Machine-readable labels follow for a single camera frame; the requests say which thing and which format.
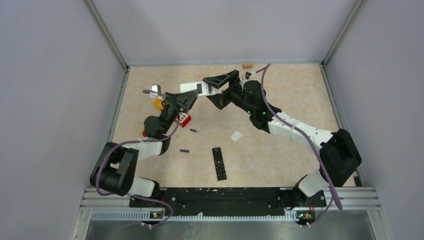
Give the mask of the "white battery cover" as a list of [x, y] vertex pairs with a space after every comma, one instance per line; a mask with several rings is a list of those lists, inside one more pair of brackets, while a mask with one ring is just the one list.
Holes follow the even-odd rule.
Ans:
[[234, 142], [237, 142], [240, 138], [241, 138], [241, 136], [242, 136], [242, 134], [239, 132], [239, 131], [234, 131], [232, 134], [231, 134], [231, 136], [230, 136], [230, 138], [234, 141]]

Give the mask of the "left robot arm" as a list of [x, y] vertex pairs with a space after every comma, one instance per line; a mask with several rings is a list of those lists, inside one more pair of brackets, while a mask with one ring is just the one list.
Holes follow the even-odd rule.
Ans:
[[165, 106], [158, 116], [148, 116], [143, 123], [145, 136], [121, 143], [107, 142], [93, 168], [89, 182], [100, 196], [137, 195], [149, 207], [160, 202], [160, 193], [153, 180], [137, 177], [138, 163], [164, 154], [173, 134], [180, 126], [181, 113], [187, 113], [196, 102], [200, 91], [193, 89], [180, 93], [145, 89], [145, 94], [163, 100]]

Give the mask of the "white red remote control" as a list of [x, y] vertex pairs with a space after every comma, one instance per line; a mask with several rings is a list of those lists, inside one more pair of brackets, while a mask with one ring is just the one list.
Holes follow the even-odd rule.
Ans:
[[198, 90], [199, 97], [214, 96], [217, 94], [216, 88], [203, 81], [183, 83], [180, 85], [179, 89], [181, 93]]

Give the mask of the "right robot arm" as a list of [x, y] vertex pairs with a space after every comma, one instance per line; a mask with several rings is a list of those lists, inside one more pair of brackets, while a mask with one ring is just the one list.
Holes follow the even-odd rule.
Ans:
[[206, 97], [220, 110], [234, 104], [249, 115], [255, 128], [271, 135], [281, 136], [310, 150], [318, 160], [319, 168], [303, 177], [294, 187], [293, 200], [307, 206], [314, 195], [329, 189], [339, 210], [343, 206], [336, 191], [362, 163], [362, 157], [351, 134], [340, 128], [329, 131], [297, 120], [271, 105], [264, 88], [265, 77], [251, 79], [247, 72], [241, 79], [238, 70], [218, 76], [204, 77]]

